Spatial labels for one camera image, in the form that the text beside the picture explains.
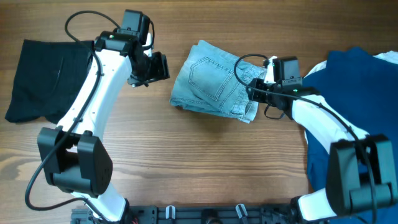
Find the light blue denim shorts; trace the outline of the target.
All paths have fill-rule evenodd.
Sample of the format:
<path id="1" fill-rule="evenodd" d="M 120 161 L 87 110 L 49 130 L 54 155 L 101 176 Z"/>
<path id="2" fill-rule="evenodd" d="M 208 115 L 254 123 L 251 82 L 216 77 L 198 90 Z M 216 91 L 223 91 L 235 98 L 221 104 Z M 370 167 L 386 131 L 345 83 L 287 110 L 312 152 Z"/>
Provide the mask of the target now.
<path id="1" fill-rule="evenodd" d="M 170 104 L 250 123 L 259 103 L 249 99 L 246 87 L 235 76 L 248 84 L 263 79 L 267 70 L 245 61 L 235 66 L 237 60 L 237 56 L 200 40 L 192 46 L 176 78 Z"/>

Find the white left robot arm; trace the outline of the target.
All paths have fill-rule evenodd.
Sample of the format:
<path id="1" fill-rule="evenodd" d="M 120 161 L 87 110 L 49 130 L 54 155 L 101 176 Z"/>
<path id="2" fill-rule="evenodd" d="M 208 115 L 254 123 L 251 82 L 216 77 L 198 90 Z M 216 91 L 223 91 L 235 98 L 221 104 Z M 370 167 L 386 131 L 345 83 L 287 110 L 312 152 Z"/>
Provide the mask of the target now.
<path id="1" fill-rule="evenodd" d="M 125 83 L 133 87 L 169 78 L 167 59 L 152 52 L 155 37 L 133 32 L 102 32 L 93 64 L 78 96 L 57 123 L 42 128 L 37 144 L 49 185 L 84 202 L 95 223 L 133 223 L 129 202 L 111 183 L 113 162 L 102 143 L 114 102 Z"/>

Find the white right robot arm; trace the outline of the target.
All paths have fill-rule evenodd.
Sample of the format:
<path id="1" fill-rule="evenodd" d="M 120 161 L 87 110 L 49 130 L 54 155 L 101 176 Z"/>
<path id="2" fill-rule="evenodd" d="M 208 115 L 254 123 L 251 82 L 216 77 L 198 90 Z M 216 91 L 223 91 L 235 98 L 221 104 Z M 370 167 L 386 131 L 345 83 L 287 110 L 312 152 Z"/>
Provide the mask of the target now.
<path id="1" fill-rule="evenodd" d="M 307 129 L 329 155 L 326 186 L 291 200 L 291 223 L 319 223 L 397 204 L 392 143 L 370 135 L 335 111 L 314 88 L 305 88 L 296 57 L 263 58 L 267 73 L 246 86 L 249 99 L 282 111 Z"/>

